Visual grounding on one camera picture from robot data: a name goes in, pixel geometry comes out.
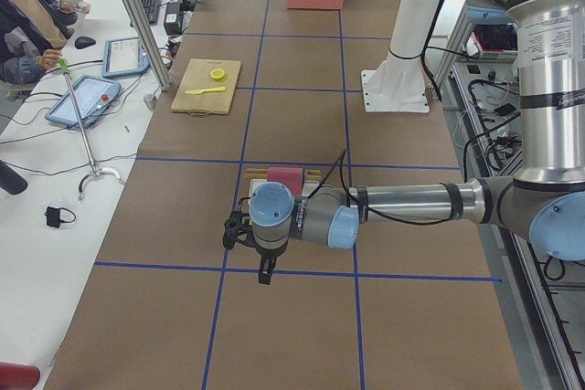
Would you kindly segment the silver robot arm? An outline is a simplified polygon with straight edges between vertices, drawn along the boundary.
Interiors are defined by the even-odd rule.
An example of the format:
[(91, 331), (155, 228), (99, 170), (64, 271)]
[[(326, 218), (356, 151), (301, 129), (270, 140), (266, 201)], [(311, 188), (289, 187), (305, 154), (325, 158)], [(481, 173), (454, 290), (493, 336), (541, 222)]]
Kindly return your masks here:
[(307, 197), (260, 185), (246, 244), (267, 284), (290, 239), (351, 248), (359, 226), (467, 219), (506, 228), (553, 258), (584, 257), (584, 0), (468, 0), (500, 8), (517, 29), (522, 163), (511, 176), (459, 184), (328, 187)]

